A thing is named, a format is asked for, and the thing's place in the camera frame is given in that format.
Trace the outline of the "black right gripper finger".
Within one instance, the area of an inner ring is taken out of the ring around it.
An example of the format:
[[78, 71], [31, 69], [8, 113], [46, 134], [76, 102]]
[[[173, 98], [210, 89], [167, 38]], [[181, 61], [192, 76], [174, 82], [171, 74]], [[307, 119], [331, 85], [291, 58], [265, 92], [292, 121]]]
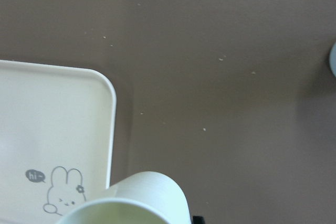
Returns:
[[204, 224], [204, 217], [203, 216], [193, 216], [192, 224]]

